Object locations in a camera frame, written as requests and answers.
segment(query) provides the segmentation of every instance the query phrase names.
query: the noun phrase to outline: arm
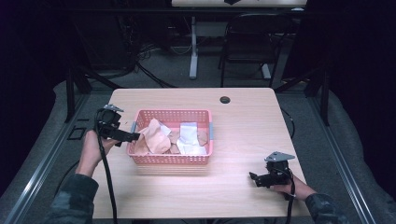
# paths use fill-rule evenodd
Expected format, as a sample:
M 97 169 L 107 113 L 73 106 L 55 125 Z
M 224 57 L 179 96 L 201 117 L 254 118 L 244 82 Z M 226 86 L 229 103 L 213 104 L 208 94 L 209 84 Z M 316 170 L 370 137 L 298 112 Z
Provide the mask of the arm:
M 102 139 L 102 143 L 107 154 L 118 141 Z M 56 195 L 44 223 L 92 223 L 93 198 L 99 187 L 92 175 L 101 159 L 96 132 L 89 131 L 84 138 L 76 173 L 67 179 Z
M 295 184 L 295 197 L 297 200 L 305 202 L 306 207 L 314 219 L 316 224 L 321 223 L 337 223 L 347 224 L 349 223 L 347 217 L 339 209 L 332 197 L 326 194 L 320 194 L 307 186 L 297 176 L 293 177 Z M 288 185 L 275 185 L 271 189 L 278 192 L 285 192 L 290 194 L 291 184 Z

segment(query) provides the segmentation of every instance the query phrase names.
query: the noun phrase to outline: chair leg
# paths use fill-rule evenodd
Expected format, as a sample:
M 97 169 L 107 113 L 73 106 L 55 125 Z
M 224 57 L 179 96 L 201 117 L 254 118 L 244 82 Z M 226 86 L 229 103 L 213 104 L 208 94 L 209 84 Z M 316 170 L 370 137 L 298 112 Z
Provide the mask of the chair leg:
M 224 70 L 225 70 L 225 59 L 221 60 L 221 82 L 220 87 L 223 88 L 224 86 Z
M 272 85 L 274 83 L 274 77 L 275 77 L 275 74 L 276 74 L 276 66 L 277 66 L 277 62 L 274 63 L 274 68 L 273 68 L 273 71 L 271 73 L 270 84 L 268 85 L 269 88 L 272 88 Z

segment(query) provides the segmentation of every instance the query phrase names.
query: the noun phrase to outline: chair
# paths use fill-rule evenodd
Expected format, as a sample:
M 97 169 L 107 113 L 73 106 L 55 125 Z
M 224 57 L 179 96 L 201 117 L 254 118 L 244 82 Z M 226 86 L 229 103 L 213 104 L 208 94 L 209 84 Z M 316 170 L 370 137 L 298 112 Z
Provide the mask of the chair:
M 244 13 L 232 18 L 225 29 L 219 60 L 220 86 L 224 85 L 226 62 L 257 63 L 260 65 L 259 70 L 264 64 L 273 63 L 269 83 L 271 88 L 282 42 L 291 27 L 291 18 L 280 14 Z

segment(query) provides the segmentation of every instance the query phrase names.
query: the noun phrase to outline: metal rail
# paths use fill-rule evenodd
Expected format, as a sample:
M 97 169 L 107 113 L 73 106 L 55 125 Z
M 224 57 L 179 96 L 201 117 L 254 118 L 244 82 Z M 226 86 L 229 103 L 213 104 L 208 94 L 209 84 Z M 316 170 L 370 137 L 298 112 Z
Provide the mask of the metal rail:
M 332 134 L 331 126 L 326 126 L 319 114 L 319 105 L 318 102 L 313 99 L 313 97 L 308 97 L 308 103 L 311 105 L 314 110 L 315 117 L 320 124 L 323 132 L 326 134 L 326 137 L 331 146 L 331 153 L 335 162 L 335 166 L 337 167 L 338 172 L 340 173 L 341 178 L 344 181 L 346 186 L 346 190 L 349 193 L 349 196 L 355 205 L 356 211 L 361 219 L 361 223 L 365 224 L 374 224 L 376 223 L 374 217 L 367 205 L 367 202 L 364 200 L 363 195 L 361 194 L 361 189 L 355 181 L 355 177 L 351 173 L 349 166 L 344 158 L 343 152 L 335 140 L 334 135 Z
M 81 98 L 78 99 L 76 104 L 76 115 L 70 120 L 70 122 L 66 123 L 62 127 L 60 133 L 55 140 L 55 143 L 52 146 L 52 150 L 47 153 L 47 155 L 37 166 L 35 173 L 32 175 L 32 178 L 26 185 L 23 193 L 21 194 L 21 197 L 18 199 L 11 212 L 8 214 L 5 223 L 22 223 L 27 211 L 30 208 L 30 205 L 35 199 L 35 196 L 40 191 L 40 188 L 43 185 L 47 175 L 50 173 L 50 169 L 60 153 L 62 144 L 67 137 L 67 134 L 70 133 L 70 131 L 73 129 L 73 125 L 77 120 L 77 114 L 86 104 L 88 98 L 89 95 L 82 94 Z

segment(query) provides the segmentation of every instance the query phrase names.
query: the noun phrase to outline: plastic basket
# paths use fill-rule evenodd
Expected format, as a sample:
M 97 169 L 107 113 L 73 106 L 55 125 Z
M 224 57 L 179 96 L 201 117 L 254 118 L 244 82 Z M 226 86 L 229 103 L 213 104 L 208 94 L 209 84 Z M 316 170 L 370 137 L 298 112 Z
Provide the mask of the plastic basket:
M 127 154 L 136 164 L 207 164 L 213 151 L 212 116 L 208 110 L 164 109 L 139 110 L 132 125 L 131 132 L 136 133 L 149 126 L 152 119 L 157 119 L 171 130 L 179 130 L 181 122 L 197 122 L 198 131 L 207 133 L 205 155 L 188 154 L 134 154 L 135 141 L 128 143 Z

